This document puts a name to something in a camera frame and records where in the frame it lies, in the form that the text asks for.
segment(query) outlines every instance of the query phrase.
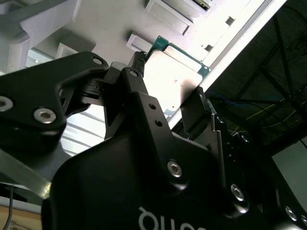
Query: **green circuit board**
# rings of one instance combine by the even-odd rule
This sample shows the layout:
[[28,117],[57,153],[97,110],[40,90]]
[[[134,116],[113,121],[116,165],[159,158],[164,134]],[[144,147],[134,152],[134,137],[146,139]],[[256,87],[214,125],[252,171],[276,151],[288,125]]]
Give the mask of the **green circuit board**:
[[146,60],[148,60],[148,58],[150,57],[150,55],[152,54],[152,52],[154,52],[155,50],[161,50],[161,51],[165,51],[165,49],[171,46],[174,49],[176,49],[177,51],[179,51],[180,53],[184,54],[185,56],[189,57],[190,59],[192,59],[193,61],[199,63],[201,65],[201,69],[198,71],[198,73],[200,75],[202,75],[202,78],[204,79],[208,73],[211,71],[207,66],[205,66],[203,63],[201,63],[199,60],[193,58],[191,55],[189,55],[187,52],[185,52],[184,50],[180,49],[178,46],[169,43],[169,41],[167,41],[165,38],[158,36],[158,38],[156,39],[156,41],[154,42],[153,46],[151,47],[151,49],[149,50],[148,54],[146,55]]

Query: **blue cable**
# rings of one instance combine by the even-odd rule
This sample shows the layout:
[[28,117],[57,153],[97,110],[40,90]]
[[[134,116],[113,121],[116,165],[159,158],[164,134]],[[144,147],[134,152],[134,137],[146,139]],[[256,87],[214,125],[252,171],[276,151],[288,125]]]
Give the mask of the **blue cable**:
[[[227,98],[225,98],[224,96],[222,96],[221,94],[216,93],[216,92],[207,91],[206,93],[216,95],[216,96],[222,98],[223,100],[225,100],[226,102],[233,104],[233,105],[236,105],[236,106],[252,106],[251,104],[244,104],[244,103],[237,104],[237,103],[231,102],[230,100],[228,100]],[[283,99],[283,97],[272,97],[272,98],[268,98],[267,100],[268,101],[275,101],[275,100],[281,100],[281,99]]]

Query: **wire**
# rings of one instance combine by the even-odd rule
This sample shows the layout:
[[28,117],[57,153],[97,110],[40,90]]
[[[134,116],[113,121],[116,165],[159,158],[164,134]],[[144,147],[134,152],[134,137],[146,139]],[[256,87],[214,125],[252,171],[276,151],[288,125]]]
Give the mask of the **wire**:
[[233,130],[230,130],[230,129],[229,129],[228,131],[229,131],[229,132],[233,132],[233,133],[234,133],[234,132],[238,132],[238,133],[246,133],[246,132],[247,132],[246,130],[242,130],[242,131],[233,131]]
[[[266,107],[265,109],[269,109],[269,108],[271,108],[271,107],[273,107],[273,106],[275,106],[275,104],[271,104],[271,105],[269,105],[268,107]],[[254,116],[257,116],[258,114],[261,114],[262,112],[264,112],[263,109],[260,110],[259,112],[255,113],[255,114],[249,116],[249,117],[246,118],[245,120],[247,121],[247,120],[253,118]],[[237,132],[238,128],[240,128],[240,126],[237,126],[231,135],[233,135],[235,132]]]
[[11,219],[12,219],[12,214],[13,214],[13,191],[14,191],[14,187],[11,186],[10,187],[10,205],[9,205],[9,215],[8,215],[8,219],[6,220],[6,223],[3,227],[3,230],[7,230],[9,228]]
[[[256,104],[253,104],[253,103],[249,103],[250,105],[253,105],[253,106],[255,106],[255,107],[258,107],[259,109],[262,109],[263,111],[265,111],[265,112],[267,112],[268,114],[270,114],[271,116],[273,116],[273,117],[275,117],[277,120],[280,120],[280,123],[281,124],[283,124],[284,126],[286,126],[289,130],[291,130],[290,129],[290,127],[285,123],[285,122],[283,122],[281,119],[279,119],[277,116],[275,116],[273,113],[271,113],[270,111],[267,111],[266,109],[264,109],[264,108],[262,108],[261,106],[259,106],[259,105],[256,105]],[[307,145],[300,139],[299,140],[303,145],[304,145],[304,147],[307,149]]]
[[216,96],[222,98],[224,101],[226,101],[226,102],[228,102],[230,104],[236,105],[236,106],[247,106],[248,105],[248,104],[237,104],[237,103],[231,102],[230,100],[226,99],[224,96],[222,96],[221,94],[216,93],[216,92],[207,91],[206,93],[216,95]]
[[[296,113],[296,110],[294,110],[288,117],[286,117],[283,122],[285,122],[286,120],[288,120],[293,114]],[[282,122],[278,122],[276,124],[273,124],[273,125],[269,125],[269,126],[263,126],[262,128],[269,128],[269,127],[274,127],[274,126],[277,126],[279,124],[281,124]]]

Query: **metal bolt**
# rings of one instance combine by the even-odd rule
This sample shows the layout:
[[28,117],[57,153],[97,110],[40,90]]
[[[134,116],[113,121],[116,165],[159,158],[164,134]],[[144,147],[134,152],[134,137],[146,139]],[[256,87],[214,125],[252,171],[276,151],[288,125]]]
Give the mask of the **metal bolt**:
[[46,108],[36,109],[33,115],[36,121],[43,124],[50,124],[57,118],[56,114],[52,110]]
[[305,216],[301,216],[303,223],[307,226],[307,218]]
[[180,165],[177,164],[176,162],[169,161],[167,163],[167,168],[174,177],[181,177],[182,176],[182,169],[181,169]]
[[10,98],[0,96],[0,112],[5,112],[9,109],[12,109],[13,106],[14,106],[14,103]]
[[242,193],[242,191],[239,189],[238,186],[232,184],[230,186],[230,190],[238,201],[244,201],[244,194]]
[[242,137],[242,139],[243,139],[245,142],[249,143],[249,140],[248,140],[248,138],[247,138],[246,136],[241,135],[241,137]]
[[217,116],[216,119],[217,119],[220,123],[224,124],[224,121],[223,121],[219,116]]
[[288,216],[291,218],[291,220],[297,221],[297,217],[294,214],[294,212],[291,210],[291,208],[286,207],[285,210],[286,210],[286,213],[288,214]]

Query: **wooden surface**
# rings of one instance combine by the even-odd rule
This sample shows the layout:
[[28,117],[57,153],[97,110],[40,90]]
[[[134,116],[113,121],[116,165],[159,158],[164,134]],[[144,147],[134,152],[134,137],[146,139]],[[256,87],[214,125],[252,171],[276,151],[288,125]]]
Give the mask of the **wooden surface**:
[[[7,207],[0,206],[0,229],[3,229],[8,217],[8,213],[9,209]],[[39,214],[13,209],[12,221],[29,230],[42,229],[42,223]]]

